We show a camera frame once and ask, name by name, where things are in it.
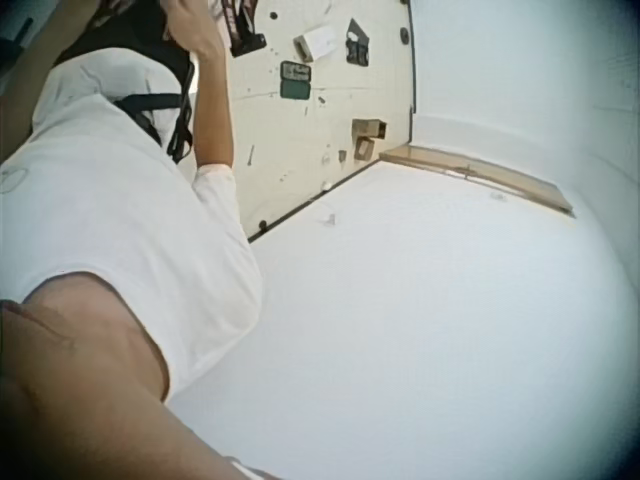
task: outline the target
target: wooden panel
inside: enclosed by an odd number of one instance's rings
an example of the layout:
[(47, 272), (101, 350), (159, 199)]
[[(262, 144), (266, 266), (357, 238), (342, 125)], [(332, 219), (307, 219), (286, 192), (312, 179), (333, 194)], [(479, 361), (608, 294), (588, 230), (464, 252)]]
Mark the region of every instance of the wooden panel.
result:
[(515, 190), (534, 202), (571, 214), (573, 207), (552, 183), (500, 165), (462, 155), (404, 145), (381, 154), (388, 162), (417, 168), (441, 169), (486, 180)]

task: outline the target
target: black harness strap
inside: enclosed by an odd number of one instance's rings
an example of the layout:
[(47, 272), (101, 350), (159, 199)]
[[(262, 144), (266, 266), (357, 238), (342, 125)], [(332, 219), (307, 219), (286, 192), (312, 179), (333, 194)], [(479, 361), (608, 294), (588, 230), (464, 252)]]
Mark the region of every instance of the black harness strap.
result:
[[(129, 95), (114, 105), (125, 112), (134, 122), (138, 124), (142, 130), (153, 138), (153, 140), (162, 146), (162, 140), (158, 134), (158, 130), (149, 120), (144, 112), (153, 112), (156, 110), (174, 110), (179, 109), (180, 114), (176, 120), (176, 128), (173, 137), (169, 142), (167, 154), (173, 158), (175, 163), (180, 162), (184, 157), (189, 155), (193, 147), (193, 135), (189, 130), (191, 122), (192, 108), (189, 101), (189, 88), (193, 81), (195, 67), (189, 62), (189, 71), (185, 83), (182, 85), (182, 93), (149, 93), (142, 95)], [(185, 154), (185, 145), (189, 145), (189, 151)]]

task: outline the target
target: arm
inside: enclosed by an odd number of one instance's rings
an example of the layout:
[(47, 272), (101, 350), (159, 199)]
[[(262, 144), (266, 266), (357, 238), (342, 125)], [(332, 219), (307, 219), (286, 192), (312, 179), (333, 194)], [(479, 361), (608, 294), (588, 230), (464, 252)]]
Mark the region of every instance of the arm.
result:
[(224, 52), (218, 57), (198, 57), (200, 79), (194, 123), (194, 148), (198, 167), (223, 164), (233, 167), (233, 127)]
[(226, 49), (205, 0), (162, 0), (169, 31), (200, 64), (194, 148), (198, 167), (233, 166), (233, 128), (227, 86)]
[(0, 461), (36, 478), (246, 480), (85, 330), (36, 305), (4, 304), (0, 322)]
[(82, 34), (100, 0), (62, 0), (19, 58), (0, 104), (0, 164), (29, 138), (31, 120), (56, 59)]

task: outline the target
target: black bracket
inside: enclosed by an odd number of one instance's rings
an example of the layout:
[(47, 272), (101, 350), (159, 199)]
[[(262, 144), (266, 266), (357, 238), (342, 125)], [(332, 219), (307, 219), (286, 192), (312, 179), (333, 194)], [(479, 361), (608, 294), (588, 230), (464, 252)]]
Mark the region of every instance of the black bracket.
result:
[(222, 11), (231, 38), (231, 54), (235, 57), (261, 50), (267, 46), (267, 39), (256, 33), (255, 14), (258, 0), (241, 0), (240, 12), (236, 10), (236, 0), (222, 0)]

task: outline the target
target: white surface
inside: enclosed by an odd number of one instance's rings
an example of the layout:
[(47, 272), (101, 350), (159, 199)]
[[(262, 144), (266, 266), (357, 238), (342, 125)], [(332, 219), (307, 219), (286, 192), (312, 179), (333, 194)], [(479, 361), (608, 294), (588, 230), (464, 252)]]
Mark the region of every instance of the white surface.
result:
[(380, 164), (257, 241), (262, 321), (171, 404), (290, 479), (590, 480), (632, 428), (638, 310), (598, 224)]
[(578, 189), (609, 234), (640, 292), (640, 45), (624, 2), (591, 2), (589, 110)]
[(114, 50), (52, 72), (33, 135), (0, 167), (0, 298), (22, 302), (73, 272), (98, 276), (158, 344), (172, 395), (255, 326), (262, 280), (229, 167), (201, 168), (190, 184), (106, 99), (179, 91), (177, 80)]
[(415, 2), (413, 143), (575, 188), (640, 289), (638, 19), (625, 5)]
[(415, 2), (415, 144), (574, 179), (587, 94), (584, 3)]

